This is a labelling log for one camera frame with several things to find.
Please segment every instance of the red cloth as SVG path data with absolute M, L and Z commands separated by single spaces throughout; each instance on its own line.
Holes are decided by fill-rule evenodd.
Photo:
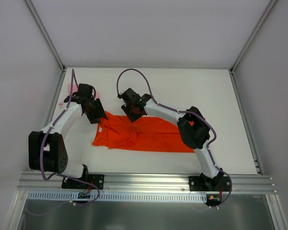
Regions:
M 106 112 L 107 119 L 98 124 L 92 145 L 109 149 L 194 152 L 181 140 L 178 128 L 158 117 L 143 116 L 131 123 L 126 116 Z

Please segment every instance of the glass panel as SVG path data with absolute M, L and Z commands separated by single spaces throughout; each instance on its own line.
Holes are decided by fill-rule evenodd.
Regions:
M 61 201 L 27 200 L 31 212 L 46 213 Z M 35 217 L 23 213 L 18 230 L 273 230 L 265 195 L 232 195 L 219 210 L 198 203 L 67 203 Z

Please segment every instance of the metal frame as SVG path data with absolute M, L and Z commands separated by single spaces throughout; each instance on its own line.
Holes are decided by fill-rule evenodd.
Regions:
M 229 71 L 234 92 L 237 98 L 238 106 L 246 130 L 247 138 L 251 147 L 251 151 L 255 162 L 258 162 L 258 168 L 261 175 L 232 175 L 233 181 L 233 194 L 265 194 L 270 208 L 271 216 L 276 229 L 288 229 L 288 224 L 284 218 L 283 210 L 280 206 L 277 191 L 272 177 L 263 175 L 264 171 L 262 163 L 258 154 L 258 150 L 253 138 L 252 130 L 249 125 L 249 120 L 245 114 L 243 103 L 241 101 L 239 88 L 236 82 L 235 70 L 240 64 L 243 57 L 246 55 L 253 40 L 256 38 L 258 32 L 262 28 L 263 23 L 266 21 L 273 7 L 278 0 L 271 0 L 263 12 L 261 18 L 253 29 L 251 35 L 247 39 L 241 53 L 239 54 L 235 64 Z M 44 124 L 46 125 L 53 116 L 57 99 L 60 94 L 60 89 L 63 84 L 63 80 L 66 73 L 66 67 L 64 66 L 59 54 L 57 53 L 51 38 L 45 26 L 43 25 L 33 3 L 31 0 L 24 0 L 30 14 L 32 15 L 38 29 L 40 30 L 44 40 L 46 41 L 52 55 L 54 56 L 56 63 L 58 64 L 61 74 L 58 78 L 57 89 L 53 95 L 52 102 L 49 106 L 47 116 Z M 167 196 L 177 196 L 184 194 L 202 195 L 209 194 L 203 192 L 190 192 L 188 186 L 187 174 L 140 174 L 140 173 L 106 173 L 103 194 L 117 194 L 117 193 L 132 193 L 132 194 L 167 194 Z M 28 195 L 35 191 L 45 191 L 47 193 L 66 193 L 73 192 L 73 190 L 61 189 L 62 179 L 54 177 L 50 181 L 43 181 L 40 172 L 26 171 L 22 174 L 17 192 L 15 194 L 15 200 L 12 204 L 11 210 L 8 213 L 7 229 L 17 229 L 17 226 L 21 220 L 21 214 L 24 209 L 24 204 Z
M 242 102 L 242 99 L 241 99 L 241 96 L 240 96 L 239 87 L 238 87 L 237 81 L 236 81 L 236 75 L 232 71 L 229 71 L 229 75 L 230 75 L 232 87 L 234 88 L 234 92 L 235 92 L 235 95 L 236 95 L 236 99 L 237 99 L 238 107 L 239 107 L 240 114 L 241 114 L 241 117 L 242 117 L 242 121 L 243 121 L 243 124 L 244 124 L 244 129 L 245 129 L 245 132 L 246 132 L 246 136 L 248 138 L 249 145 L 250 145 L 250 148 L 251 148 L 251 152 L 252 152 L 252 155 L 253 155 L 253 158 L 254 158 L 254 161 L 255 161 L 255 166 L 258 167 L 259 174 L 264 174 L 262 161 L 261 161 L 260 156 L 258 154 L 258 148 L 257 148 L 256 142 L 255 142 L 254 136 L 253 136 L 253 132 L 252 132 L 252 129 L 251 129 L 251 126 L 250 126 L 250 122 L 249 122 L 249 119 L 248 119 L 248 117 L 247 117 L 247 115 L 245 113 L 243 102 Z
M 233 65 L 233 67 L 231 68 L 232 72 L 235 72 L 238 65 L 240 64 L 240 62 L 242 61 L 243 57 L 246 55 L 247 51 L 249 50 L 251 44 L 253 43 L 254 39 L 256 38 L 256 36 L 258 35 L 259 31 L 261 30 L 264 22 L 266 21 L 266 19 L 268 18 L 268 16 L 270 15 L 272 9 L 275 7 L 276 3 L 278 2 L 278 0 L 270 0 L 269 4 L 267 5 L 267 7 L 265 8 L 263 14 L 261 15 L 260 19 L 258 20 L 256 26 L 254 27 L 254 29 L 252 30 L 250 36 L 248 37 L 245 45 L 243 46 L 241 52 L 239 53 L 235 64 Z
M 271 217 L 276 230 L 288 229 L 288 223 L 284 216 L 283 208 L 278 195 L 266 195 Z
M 54 56 L 54 58 L 56 60 L 56 63 L 58 64 L 60 70 L 63 72 L 65 70 L 65 67 L 64 67 L 64 65 L 62 63 L 62 60 L 61 60 L 57 50 L 55 49 L 55 47 L 54 47 L 54 45 L 53 45 L 53 43 L 51 41 L 51 38 L 50 38 L 50 36 L 49 36 L 44 24 L 42 23 L 42 20 L 40 19 L 40 17 L 38 15 L 38 13 L 37 13 L 32 1 L 31 0 L 24 0 L 24 3 L 27 6 L 31 16 L 33 17 L 33 19 L 34 19 L 39 31 L 41 32 L 41 34 L 42 34 L 42 36 L 44 38 L 44 40 L 46 41 L 46 43 L 47 43 L 52 55 Z
M 122 66 L 122 65 L 111 65 L 111 66 L 105 66 L 105 65 L 66 65 L 65 68 L 150 68 L 150 69 L 207 69 L 207 67 L 197 67 L 197 66 L 161 66 L 161 67 L 156 67 L 156 66 Z M 223 67 L 223 68 L 209 68 L 209 69 L 223 69 L 223 70 L 228 70 L 228 67 Z
M 190 193 L 188 176 L 192 174 L 103 173 L 103 192 Z M 233 194 L 277 194 L 273 178 L 263 175 L 231 175 Z M 40 171 L 22 173 L 18 189 L 27 191 L 67 191 L 61 188 L 62 178 L 44 181 Z M 211 194 L 213 192 L 192 192 Z

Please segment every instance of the black mounting bracket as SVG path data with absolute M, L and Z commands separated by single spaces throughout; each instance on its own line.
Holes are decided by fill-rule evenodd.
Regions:
M 97 188 L 99 190 L 103 190 L 104 189 L 104 181 L 105 181 L 105 175 L 103 174 L 88 174 L 86 176 L 86 182 L 91 182 L 93 181 L 93 185 L 96 185 Z M 67 179 L 63 178 L 62 181 L 62 188 L 64 189 L 86 189 L 88 188 L 87 184 L 83 184 L 83 183 L 79 183 L 77 181 L 71 180 L 71 179 Z
M 151 99 L 149 94 L 144 94 L 141 97 L 131 88 L 128 88 L 124 93 L 119 94 L 118 98 L 122 98 L 125 102 L 125 105 L 122 105 L 121 108 L 131 122 L 136 121 L 143 115 L 147 115 L 144 107 L 149 99 Z
M 193 112 L 204 119 L 198 108 L 191 106 L 187 111 Z M 192 114 L 185 114 L 177 122 L 182 142 L 191 149 L 202 149 L 203 144 L 210 138 L 210 128 Z
M 203 183 L 200 182 L 201 176 L 189 176 L 189 189 L 190 192 L 212 191 L 219 192 L 222 186 L 223 192 L 230 191 L 230 180 L 227 176 L 222 176 L 218 185 L 213 189 L 208 189 Z

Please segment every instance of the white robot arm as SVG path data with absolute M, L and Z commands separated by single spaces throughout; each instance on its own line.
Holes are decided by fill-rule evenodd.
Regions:
M 165 106 L 157 104 L 151 95 L 144 94 L 142 97 L 131 88 L 120 93 L 119 98 L 124 100 L 121 107 L 127 117 L 133 122 L 143 115 L 160 117 L 169 121 L 179 128 L 183 143 L 193 149 L 202 167 L 201 180 L 208 190 L 214 190 L 219 184 L 223 173 L 218 170 L 220 166 L 209 154 L 207 143 L 209 142 L 209 127 L 196 116 L 178 111 L 190 111 L 203 117 L 196 107 L 190 109 L 169 110 Z
M 64 100 L 60 115 L 41 131 L 31 132 L 29 135 L 31 169 L 41 169 L 42 153 L 44 171 L 85 180 L 88 174 L 87 167 L 68 159 L 64 138 L 74 122 L 83 114 L 86 114 L 91 124 L 100 123 L 100 118 L 107 117 L 100 100 L 92 95 L 93 90 L 95 89 L 91 85 L 79 84 L 78 92 L 74 92 L 70 100 L 70 96 Z

